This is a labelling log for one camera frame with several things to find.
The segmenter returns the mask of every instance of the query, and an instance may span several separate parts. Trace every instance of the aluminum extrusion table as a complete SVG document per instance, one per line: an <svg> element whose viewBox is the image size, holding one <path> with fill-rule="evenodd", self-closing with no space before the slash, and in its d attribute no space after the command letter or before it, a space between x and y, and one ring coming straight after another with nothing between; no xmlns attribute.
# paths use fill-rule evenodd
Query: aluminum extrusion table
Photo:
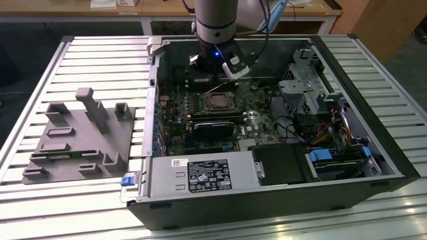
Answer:
<svg viewBox="0 0 427 240"><path fill-rule="evenodd" d="M357 39L321 36L421 178L349 209L171 231L149 231L120 201L120 178L23 185L23 170L48 118L48 103L83 109L91 87L105 108L136 107L128 171L141 166L148 36L64 38L0 151L0 239L401 239L427 234L427 114ZM337 86L325 75L332 88ZM127 196L135 197L136 188Z"/></svg>

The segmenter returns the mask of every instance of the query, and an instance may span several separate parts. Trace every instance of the desk leg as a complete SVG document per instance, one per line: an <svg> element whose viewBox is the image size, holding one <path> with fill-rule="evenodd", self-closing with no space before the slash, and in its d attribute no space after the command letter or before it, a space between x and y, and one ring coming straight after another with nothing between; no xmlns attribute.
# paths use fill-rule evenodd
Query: desk leg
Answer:
<svg viewBox="0 0 427 240"><path fill-rule="evenodd" d="M324 22L321 23L321 26L319 28L319 35L329 34L331 29L333 27L333 23L336 20L336 16L327 16Z"/></svg>
<svg viewBox="0 0 427 240"><path fill-rule="evenodd" d="M152 31L152 17L151 16L141 16L140 17L140 24L141 24L141 31L145 36L153 35Z"/></svg>

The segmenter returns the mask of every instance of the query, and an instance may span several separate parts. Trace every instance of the motherboard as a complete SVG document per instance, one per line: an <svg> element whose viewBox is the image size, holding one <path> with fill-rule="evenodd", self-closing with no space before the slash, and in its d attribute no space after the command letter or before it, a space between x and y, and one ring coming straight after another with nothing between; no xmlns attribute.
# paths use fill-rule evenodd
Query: motherboard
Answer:
<svg viewBox="0 0 427 240"><path fill-rule="evenodd" d="M269 113L271 87L252 79L199 92L177 85L160 96L168 156L247 151L280 141Z"/></svg>

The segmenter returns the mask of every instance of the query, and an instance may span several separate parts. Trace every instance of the wooden table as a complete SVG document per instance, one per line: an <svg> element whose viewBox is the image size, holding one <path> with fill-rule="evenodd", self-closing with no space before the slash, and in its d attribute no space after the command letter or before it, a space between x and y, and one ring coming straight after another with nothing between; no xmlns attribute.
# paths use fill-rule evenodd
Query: wooden table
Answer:
<svg viewBox="0 0 427 240"><path fill-rule="evenodd" d="M304 8L285 8L280 21L321 22L317 33L328 34L336 17L324 0L315 0ZM140 22L144 35L152 35L151 22L192 21L180 0L139 0L135 7L91 11L91 0L0 0L0 22Z"/></svg>

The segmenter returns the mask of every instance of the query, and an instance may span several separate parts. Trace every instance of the green circuit board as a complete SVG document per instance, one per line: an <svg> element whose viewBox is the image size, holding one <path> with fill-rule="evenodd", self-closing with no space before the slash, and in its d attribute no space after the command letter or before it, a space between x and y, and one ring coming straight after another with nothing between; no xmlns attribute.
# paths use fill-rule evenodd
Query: green circuit board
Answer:
<svg viewBox="0 0 427 240"><path fill-rule="evenodd" d="M256 145L279 142L279 133L273 128L273 120L268 110L269 94L264 87L255 87L251 80L239 80L235 91L215 92L232 98L232 109L243 112L244 122L235 124L232 136L224 139L195 139L188 133L188 114L207 114L205 94L188 93L177 86L168 94L168 101L163 104L163 122L165 133L167 155L177 156L211 152L240 151L239 141L253 140Z"/></svg>

